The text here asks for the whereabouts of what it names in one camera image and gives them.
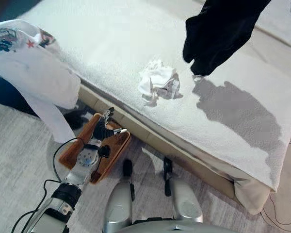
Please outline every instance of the white mattress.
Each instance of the white mattress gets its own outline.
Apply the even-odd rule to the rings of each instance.
[[[127,111],[166,130],[167,139],[193,155],[202,149],[276,190],[291,136],[291,48],[254,32],[244,48],[194,89],[182,48],[184,21],[199,10],[200,4],[191,0],[43,0],[21,18],[53,34],[64,61]],[[159,99],[156,107],[148,107],[137,90],[138,72],[155,56],[177,69],[183,97]],[[228,93],[234,96],[230,101]],[[246,112],[243,103],[251,104],[252,111]],[[235,109],[241,117],[233,118]],[[265,134],[251,132],[250,119]],[[270,140],[266,148],[263,142]],[[271,150],[275,142],[279,146]],[[235,188],[236,194],[246,195]]]

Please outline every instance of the white fabric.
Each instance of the white fabric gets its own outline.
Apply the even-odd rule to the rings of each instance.
[[[75,137],[57,109],[74,108],[80,79],[54,55],[38,46],[41,31],[22,20],[0,23],[0,76],[10,82],[53,133],[65,142]]]
[[[271,0],[256,26],[291,45],[291,0]]]
[[[193,148],[201,148],[276,190],[291,136],[291,49],[254,32],[253,39],[241,51],[256,59],[237,52],[204,79],[210,83],[197,85],[209,84],[206,93],[198,95],[200,90],[196,89],[192,93],[196,85],[190,65],[182,59],[184,22],[199,8],[200,4],[191,0],[44,0],[22,18],[56,36],[64,50],[62,59],[101,92],[128,106],[127,111],[135,110],[173,137],[190,143],[190,153],[194,154]],[[150,107],[144,106],[137,89],[138,72],[154,55],[177,69],[179,92],[184,96],[162,99],[156,107]],[[232,105],[227,107],[238,116],[238,125],[233,125],[229,111],[224,112],[228,117],[221,120],[222,109],[212,99],[215,96],[226,104],[229,94]],[[209,105],[205,104],[207,98],[202,101],[201,96],[211,100]],[[238,106],[243,111],[235,111]],[[254,115],[245,111],[245,106],[252,107]],[[216,111],[208,119],[211,107]],[[254,134],[259,132],[258,127],[253,132],[242,128],[249,127],[251,119],[256,120],[252,122],[256,126],[266,126],[266,134]],[[269,136],[280,142],[274,151],[259,144],[261,141],[267,145]]]
[[[150,61],[139,75],[138,90],[146,104],[156,104],[159,96],[173,99],[178,94],[180,82],[176,69],[164,66],[161,60]]]

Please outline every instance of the black cloth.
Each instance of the black cloth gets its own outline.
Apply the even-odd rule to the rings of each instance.
[[[194,75],[209,75],[251,37],[271,0],[207,0],[199,15],[186,20],[183,58],[194,60]]]

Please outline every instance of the wooden bed frame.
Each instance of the wooden bed frame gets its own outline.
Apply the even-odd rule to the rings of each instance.
[[[113,106],[115,108],[113,116],[114,120],[121,126],[127,128],[132,135],[149,144],[187,171],[199,177],[202,181],[211,185],[221,193],[240,204],[235,196],[233,182],[214,173],[205,167],[202,161],[197,162],[196,157],[193,157],[191,154],[173,145],[171,142],[167,141],[145,124],[137,120],[131,114],[125,112],[116,104],[95,93],[91,87],[88,87],[86,82],[81,84],[79,99],[99,113],[102,113],[110,106]]]

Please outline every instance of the white towel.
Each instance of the white towel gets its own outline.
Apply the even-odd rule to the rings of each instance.
[[[63,143],[75,135],[55,105],[74,108],[81,82],[65,64],[39,46],[45,45],[48,36],[43,33],[23,20],[1,22],[0,76],[22,94],[54,140]]]

